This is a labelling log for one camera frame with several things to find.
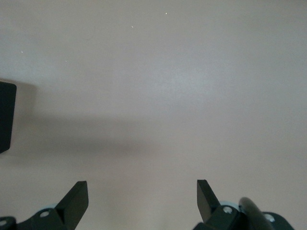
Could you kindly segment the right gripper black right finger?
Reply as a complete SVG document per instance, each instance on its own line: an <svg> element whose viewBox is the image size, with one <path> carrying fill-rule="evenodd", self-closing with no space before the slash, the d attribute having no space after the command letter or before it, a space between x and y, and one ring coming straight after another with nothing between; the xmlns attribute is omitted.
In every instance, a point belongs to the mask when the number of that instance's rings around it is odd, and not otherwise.
<svg viewBox="0 0 307 230"><path fill-rule="evenodd" d="M202 218L196 230L292 230L281 215L261 211L249 198L238 204L219 201L207 180L197 181L197 206Z"/></svg>

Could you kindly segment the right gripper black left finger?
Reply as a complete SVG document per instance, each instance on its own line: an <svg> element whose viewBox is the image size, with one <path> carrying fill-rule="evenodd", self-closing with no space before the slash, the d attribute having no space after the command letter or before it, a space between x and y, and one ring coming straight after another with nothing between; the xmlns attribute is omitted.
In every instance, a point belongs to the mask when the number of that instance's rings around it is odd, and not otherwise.
<svg viewBox="0 0 307 230"><path fill-rule="evenodd" d="M55 207L36 212L23 222L13 216L0 218L2 230L74 230L89 205L86 181L78 181Z"/></svg>

